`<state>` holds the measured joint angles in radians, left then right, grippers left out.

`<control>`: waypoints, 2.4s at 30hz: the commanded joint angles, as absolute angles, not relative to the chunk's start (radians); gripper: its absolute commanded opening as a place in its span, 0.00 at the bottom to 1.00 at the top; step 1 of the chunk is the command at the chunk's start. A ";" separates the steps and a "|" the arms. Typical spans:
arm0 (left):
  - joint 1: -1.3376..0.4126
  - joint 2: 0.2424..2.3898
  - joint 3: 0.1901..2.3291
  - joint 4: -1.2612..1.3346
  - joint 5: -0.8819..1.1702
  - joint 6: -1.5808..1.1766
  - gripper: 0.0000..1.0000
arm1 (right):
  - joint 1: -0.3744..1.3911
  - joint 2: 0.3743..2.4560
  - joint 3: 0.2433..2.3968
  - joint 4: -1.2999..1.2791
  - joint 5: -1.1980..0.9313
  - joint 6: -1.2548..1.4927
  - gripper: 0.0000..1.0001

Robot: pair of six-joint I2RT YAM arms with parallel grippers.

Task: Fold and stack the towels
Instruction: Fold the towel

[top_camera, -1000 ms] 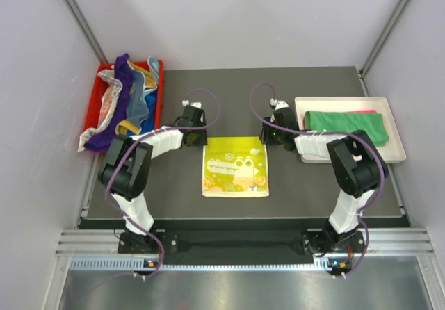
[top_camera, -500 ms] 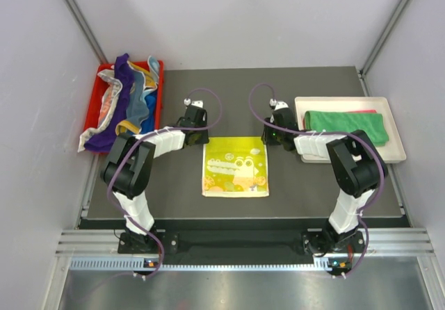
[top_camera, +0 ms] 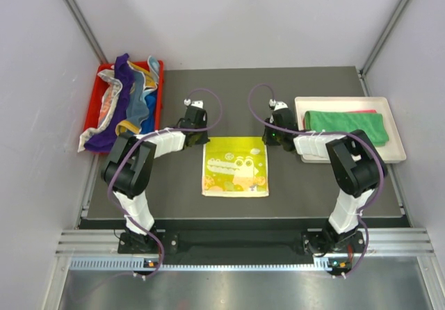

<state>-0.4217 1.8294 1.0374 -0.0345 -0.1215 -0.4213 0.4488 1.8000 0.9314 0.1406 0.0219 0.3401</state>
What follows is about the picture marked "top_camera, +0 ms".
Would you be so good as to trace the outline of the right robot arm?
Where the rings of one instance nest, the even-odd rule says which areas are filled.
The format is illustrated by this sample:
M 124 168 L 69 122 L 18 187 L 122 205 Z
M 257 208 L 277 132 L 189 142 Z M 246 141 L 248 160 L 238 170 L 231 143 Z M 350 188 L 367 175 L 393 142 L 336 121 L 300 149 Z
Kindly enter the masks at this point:
M 266 145 L 280 145 L 286 152 L 330 161 L 339 195 L 322 229 L 322 239 L 330 250 L 341 251 L 357 231 L 362 207 L 380 188 L 387 167 L 365 131 L 299 131 L 295 115 L 284 102 L 273 102 L 270 108 L 262 138 Z

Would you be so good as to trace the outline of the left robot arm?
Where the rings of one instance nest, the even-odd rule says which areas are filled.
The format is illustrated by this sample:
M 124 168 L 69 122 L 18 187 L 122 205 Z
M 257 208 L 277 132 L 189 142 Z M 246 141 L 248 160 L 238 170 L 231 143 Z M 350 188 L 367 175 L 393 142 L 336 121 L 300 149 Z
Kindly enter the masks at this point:
M 141 252 L 150 252 L 157 246 L 154 218 L 145 197 L 154 159 L 208 143 L 206 127 L 204 104 L 193 101 L 173 128 L 141 136 L 132 133 L 118 136 L 102 168 L 101 177 L 107 185 L 113 186 L 113 194 L 126 211 L 125 232 L 120 237 L 124 246 Z

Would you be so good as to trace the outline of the yellow patterned towel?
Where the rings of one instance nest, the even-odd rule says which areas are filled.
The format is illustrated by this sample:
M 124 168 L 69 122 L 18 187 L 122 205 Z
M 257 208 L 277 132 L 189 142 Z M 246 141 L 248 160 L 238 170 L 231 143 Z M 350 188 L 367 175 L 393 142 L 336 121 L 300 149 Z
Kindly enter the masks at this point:
M 212 137 L 203 148 L 202 194 L 205 197 L 267 197 L 268 154 L 263 140 Z

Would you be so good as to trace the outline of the green towel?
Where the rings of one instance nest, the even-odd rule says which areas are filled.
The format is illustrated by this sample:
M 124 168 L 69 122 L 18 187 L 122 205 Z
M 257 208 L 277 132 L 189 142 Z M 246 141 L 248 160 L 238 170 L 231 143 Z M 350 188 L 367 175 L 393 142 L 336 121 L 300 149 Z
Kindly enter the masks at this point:
M 305 129 L 322 132 L 352 132 L 363 130 L 376 147 L 389 142 L 382 114 L 376 112 L 307 111 L 303 118 Z

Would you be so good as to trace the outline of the pink towel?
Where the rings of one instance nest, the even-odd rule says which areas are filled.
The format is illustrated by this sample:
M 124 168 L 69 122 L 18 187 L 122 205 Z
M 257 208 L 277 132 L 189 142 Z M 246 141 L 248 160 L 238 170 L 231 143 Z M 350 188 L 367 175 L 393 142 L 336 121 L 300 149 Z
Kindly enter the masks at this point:
M 372 116 L 359 116 L 359 114 L 376 114 L 374 109 L 356 110 L 346 112 L 334 111 L 307 111 L 302 117 L 304 129 L 315 131 L 346 131 L 354 126 L 359 120 L 368 120 Z

